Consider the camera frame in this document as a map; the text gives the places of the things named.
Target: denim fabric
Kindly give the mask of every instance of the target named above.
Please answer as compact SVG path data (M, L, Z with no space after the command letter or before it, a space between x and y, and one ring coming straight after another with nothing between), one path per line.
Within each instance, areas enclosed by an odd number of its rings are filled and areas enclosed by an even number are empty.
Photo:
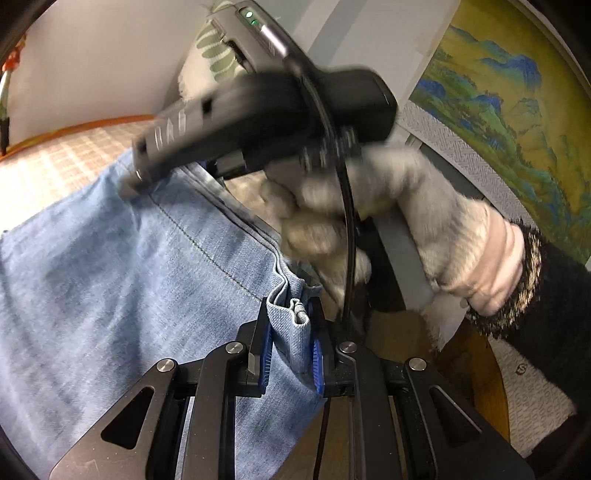
M263 398L238 401L236 476L269 478L322 403L298 307L315 292L201 167L126 203L117 181L130 163L0 241L0 424L45 479L154 363L204 357L268 296L271 379Z

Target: wooden surface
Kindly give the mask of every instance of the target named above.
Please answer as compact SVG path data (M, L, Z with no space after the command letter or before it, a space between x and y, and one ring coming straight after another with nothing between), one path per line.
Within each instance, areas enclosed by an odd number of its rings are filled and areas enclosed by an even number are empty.
M323 299L327 317L332 311ZM382 358L403 362L411 356L431 359L431 342L423 319L414 312L384 314L375 312L370 320L366 344ZM274 476L275 480L311 480L316 460L322 413L306 430L304 436ZM329 426L320 480L346 479L349 475L349 400L334 398L330 408Z
M479 335L465 320L439 353L435 365L459 390L467 380L471 382L471 400L476 410L505 440L510 441L509 407L503 377L487 338Z
M367 344L382 358L404 362L412 356L434 361L436 367L477 411L509 440L509 411L501 371L488 340L463 323L442 352L434 356L424 322L414 312L374 313ZM320 480L348 478L348 400L332 401ZM322 422L320 413L291 452L275 480L311 480Z

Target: black cable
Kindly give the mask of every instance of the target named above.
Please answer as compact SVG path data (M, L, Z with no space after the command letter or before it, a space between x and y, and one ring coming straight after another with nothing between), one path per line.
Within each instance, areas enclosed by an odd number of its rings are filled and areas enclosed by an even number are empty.
M324 442L326 441L326 430L329 426L330 415L330 397L326 399L324 410L322 411L322 425L320 426L320 437L318 438L318 448L316 450L316 461L314 462L314 474L312 480L318 480L320 475L320 464L322 463L322 454L324 453Z
M351 307L353 304L353 288L355 286L355 205L353 204L353 193L351 192L351 184L349 183L349 175L347 174L347 167L345 158L337 150L337 137L335 124L330 117L330 114L324 107L324 103L316 86L312 80L302 72L297 65L292 64L292 70L295 75L301 80L310 95L326 136L327 155L331 155L335 163L336 175L339 180L341 195L343 196L343 210L345 212L345 228L347 230L347 273L345 275L345 297L343 299L343 309L341 314L341 322L347 335L350 337L352 332L351 322ZM318 450L316 452L316 462L314 464L313 480L318 480L320 474L320 464L322 462L322 454L324 452L324 442L326 441L326 429L328 427L330 413L330 398L324 404L324 412L322 415L322 426L320 428L320 437L318 439Z
M324 107L324 103L320 98L320 94L316 89L314 83L304 74L300 73L299 77L310 94L314 105L320 116L320 121L324 127L326 134L326 144L329 151L332 152L335 161L336 175L339 180L341 195L343 196L343 210L345 211L345 228L347 231L347 273L345 276L345 297L343 300L343 309L341 315L341 322L346 329L347 335L351 335L351 307L353 304L353 288L355 286L355 205L353 204L353 193L351 192L351 185L349 183L349 175L347 174L347 167L345 159L336 152L336 131L335 125Z

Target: jeans seam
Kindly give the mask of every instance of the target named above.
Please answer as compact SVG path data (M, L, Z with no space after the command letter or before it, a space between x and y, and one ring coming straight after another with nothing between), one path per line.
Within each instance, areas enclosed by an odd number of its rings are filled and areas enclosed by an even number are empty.
M148 194L148 197L150 198L150 200L152 200L152 202L156 205L156 207L158 207L160 209L160 211L164 214L164 216L166 218L168 218L168 220L170 220L170 222L172 222L172 224L178 228L180 230L180 232L187 237L187 239L193 244L193 246L195 248L197 248L197 250L199 250L212 264L214 264L216 267L218 267L218 269L225 275L227 276L230 280L234 281L240 288L242 288L245 292L247 292L251 297L253 297L255 300L257 301L262 301L262 297L257 296L254 292L252 292L251 290L249 290L247 287L245 287L240 280L238 280L236 277L234 277L234 275L232 275L230 272L227 272L226 270L224 270L222 268L222 266L217 263L210 255L207 254L207 252L203 249L203 247L201 247L175 220L174 218L172 218L170 216L170 214L164 210L164 208L162 208L162 206L156 202L156 200L154 200L154 198L152 197L151 194Z

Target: knit sleeve cuff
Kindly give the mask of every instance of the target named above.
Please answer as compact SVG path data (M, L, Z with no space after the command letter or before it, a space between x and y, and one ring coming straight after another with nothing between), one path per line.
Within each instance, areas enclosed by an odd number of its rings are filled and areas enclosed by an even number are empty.
M491 334L494 338L503 337L517 328L520 319L538 296L543 239L536 229L522 222L518 222L517 225L523 232L525 257L515 290L494 315L481 316L473 308L470 308L467 314L478 331L486 335Z

